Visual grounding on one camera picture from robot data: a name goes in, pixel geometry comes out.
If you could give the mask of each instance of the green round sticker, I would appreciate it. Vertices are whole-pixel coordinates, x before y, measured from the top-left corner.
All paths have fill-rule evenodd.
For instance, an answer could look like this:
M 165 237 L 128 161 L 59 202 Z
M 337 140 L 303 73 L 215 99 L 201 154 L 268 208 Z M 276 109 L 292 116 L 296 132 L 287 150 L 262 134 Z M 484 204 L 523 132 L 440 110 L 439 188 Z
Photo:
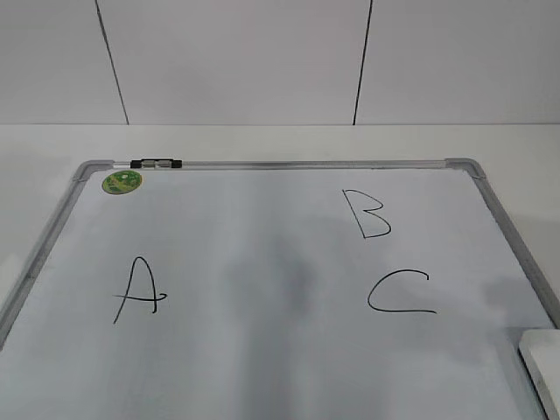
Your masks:
M 126 194 L 136 190 L 142 184 L 142 175 L 136 171 L 119 171 L 111 173 L 101 184 L 103 191 L 109 194 Z

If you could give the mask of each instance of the white table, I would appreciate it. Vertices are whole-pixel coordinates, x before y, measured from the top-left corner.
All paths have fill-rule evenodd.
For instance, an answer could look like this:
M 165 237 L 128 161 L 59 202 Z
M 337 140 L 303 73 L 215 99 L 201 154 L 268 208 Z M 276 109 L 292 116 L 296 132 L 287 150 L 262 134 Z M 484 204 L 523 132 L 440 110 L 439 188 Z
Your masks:
M 78 165 L 89 159 L 474 158 L 560 296 L 560 125 L 0 126 L 0 302 Z M 538 346 L 555 332 L 539 332 Z M 560 348 L 536 365 L 560 389 Z M 553 395 L 560 404 L 560 395 Z

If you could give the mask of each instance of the whiteboard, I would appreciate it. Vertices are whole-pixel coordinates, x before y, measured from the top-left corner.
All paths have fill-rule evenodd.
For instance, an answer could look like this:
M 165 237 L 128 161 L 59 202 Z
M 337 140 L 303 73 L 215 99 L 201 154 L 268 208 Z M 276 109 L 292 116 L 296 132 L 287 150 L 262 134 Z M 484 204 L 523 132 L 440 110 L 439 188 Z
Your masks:
M 516 346 L 553 325 L 466 171 L 110 173 L 0 352 L 1 418 L 542 418 Z

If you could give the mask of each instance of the gray plastic corner piece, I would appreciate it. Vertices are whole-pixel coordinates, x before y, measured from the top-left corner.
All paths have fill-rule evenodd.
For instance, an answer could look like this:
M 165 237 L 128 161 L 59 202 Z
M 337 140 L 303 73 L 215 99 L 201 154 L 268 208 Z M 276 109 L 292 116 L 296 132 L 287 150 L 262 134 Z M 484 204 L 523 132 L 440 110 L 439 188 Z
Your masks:
M 113 169 L 114 164 L 114 160 L 88 160 L 80 165 L 72 180 L 78 182 L 87 181 L 92 173 Z
M 466 171 L 471 178 L 485 179 L 487 177 L 482 169 L 482 166 L 480 166 L 476 160 L 470 159 L 469 157 L 447 158 L 445 163 L 445 166 L 448 168 L 462 169 L 463 171 Z

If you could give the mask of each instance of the whiteboard surface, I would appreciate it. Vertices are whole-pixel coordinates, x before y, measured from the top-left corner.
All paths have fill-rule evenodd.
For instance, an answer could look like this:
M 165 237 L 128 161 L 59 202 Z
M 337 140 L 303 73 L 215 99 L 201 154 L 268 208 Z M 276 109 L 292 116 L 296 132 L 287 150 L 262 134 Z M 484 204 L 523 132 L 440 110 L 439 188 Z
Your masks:
M 88 181 L 0 352 L 1 417 L 541 415 L 515 346 L 552 325 L 466 173 L 142 174 L 123 196 Z M 364 239 L 343 189 L 391 232 Z M 113 324 L 136 256 L 168 297 Z M 437 313 L 368 305 L 404 269 L 430 279 L 392 276 L 374 305 Z M 151 296 L 142 264 L 130 295 Z

